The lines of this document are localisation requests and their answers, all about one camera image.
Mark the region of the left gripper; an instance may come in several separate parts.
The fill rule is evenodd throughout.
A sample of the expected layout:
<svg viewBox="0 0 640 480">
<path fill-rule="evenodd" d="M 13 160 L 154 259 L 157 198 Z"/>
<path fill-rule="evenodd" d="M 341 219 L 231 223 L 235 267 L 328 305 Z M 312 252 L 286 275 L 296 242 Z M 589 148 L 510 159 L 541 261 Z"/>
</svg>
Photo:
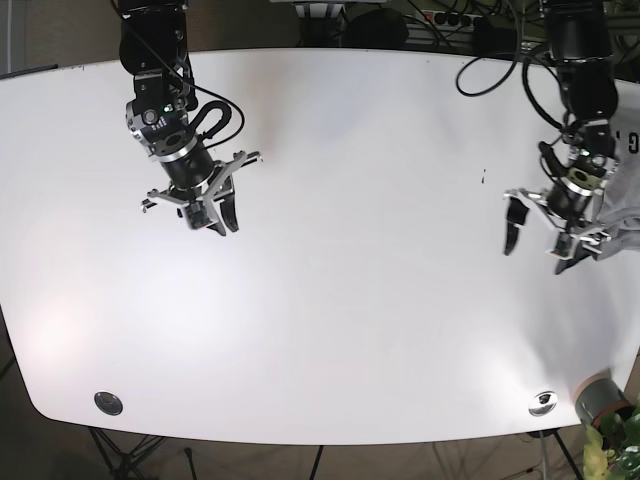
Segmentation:
<svg viewBox="0 0 640 480">
<path fill-rule="evenodd" d="M 605 227 L 586 215 L 587 208 L 594 198 L 593 190 L 560 180 L 555 182 L 551 189 L 540 192 L 525 188 L 510 189 L 504 193 L 504 198 L 508 200 L 503 249 L 505 256 L 513 253 L 520 229 L 526 224 L 527 216 L 532 211 L 539 214 L 543 223 L 557 235 L 560 231 L 570 233 L 575 239 L 575 245 L 601 245 L 611 240 Z M 579 247 L 572 258 L 557 262 L 554 274 L 560 275 L 589 258 L 593 258 L 593 253 Z"/>
</svg>

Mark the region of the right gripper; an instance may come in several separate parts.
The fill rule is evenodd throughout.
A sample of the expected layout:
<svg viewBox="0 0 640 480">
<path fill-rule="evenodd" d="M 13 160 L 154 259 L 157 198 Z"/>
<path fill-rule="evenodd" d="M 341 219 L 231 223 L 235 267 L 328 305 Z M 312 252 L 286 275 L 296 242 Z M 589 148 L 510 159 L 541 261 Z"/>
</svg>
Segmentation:
<svg viewBox="0 0 640 480">
<path fill-rule="evenodd" d="M 228 231 L 239 230 L 236 213 L 236 189 L 233 175 L 238 170 L 262 162 L 259 151 L 237 152 L 229 162 L 214 160 L 205 147 L 193 147 L 164 157 L 158 161 L 169 177 L 165 190 L 152 189 L 141 202 L 141 210 L 167 205 L 182 215 L 181 209 L 188 203 L 202 202 L 209 215 L 220 215 L 221 222 L 207 226 L 208 230 L 225 236 Z"/>
</svg>

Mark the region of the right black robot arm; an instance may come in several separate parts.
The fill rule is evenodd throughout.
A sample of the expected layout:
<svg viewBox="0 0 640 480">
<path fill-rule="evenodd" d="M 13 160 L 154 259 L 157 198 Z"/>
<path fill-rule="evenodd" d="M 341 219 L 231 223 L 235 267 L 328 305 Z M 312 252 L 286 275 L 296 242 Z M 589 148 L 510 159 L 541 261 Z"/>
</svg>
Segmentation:
<svg viewBox="0 0 640 480">
<path fill-rule="evenodd" d="M 133 78 L 134 97 L 126 126 L 148 157 L 169 178 L 166 189 L 149 191 L 143 211 L 165 205 L 192 230 L 224 236 L 238 230 L 233 175 L 259 162 L 259 152 L 237 152 L 229 161 L 211 153 L 222 132 L 242 110 L 212 93 L 200 104 L 189 57 L 185 1 L 114 1 L 121 22 L 119 59 Z"/>
</svg>

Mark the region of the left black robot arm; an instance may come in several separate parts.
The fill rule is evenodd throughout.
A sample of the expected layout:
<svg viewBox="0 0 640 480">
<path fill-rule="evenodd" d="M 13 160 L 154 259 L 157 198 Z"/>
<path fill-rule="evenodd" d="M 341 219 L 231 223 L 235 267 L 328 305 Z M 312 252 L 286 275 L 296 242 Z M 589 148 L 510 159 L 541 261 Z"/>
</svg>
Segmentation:
<svg viewBox="0 0 640 480">
<path fill-rule="evenodd" d="M 528 53 L 516 50 L 512 64 L 520 66 L 521 81 L 534 110 L 558 132 L 568 147 L 560 161 L 554 146 L 539 142 L 539 162 L 551 182 L 539 192 L 510 189 L 503 253 L 513 253 L 530 212 L 539 213 L 555 232 L 549 253 L 561 274 L 587 258 L 597 258 L 610 241 L 596 209 L 618 168 L 611 120 L 619 105 L 613 75 L 613 51 L 604 6 L 600 1 L 543 1 L 540 4 L 546 40 Z M 537 62 L 551 71 L 565 112 L 551 117 L 537 102 L 529 85 L 529 68 Z"/>
</svg>

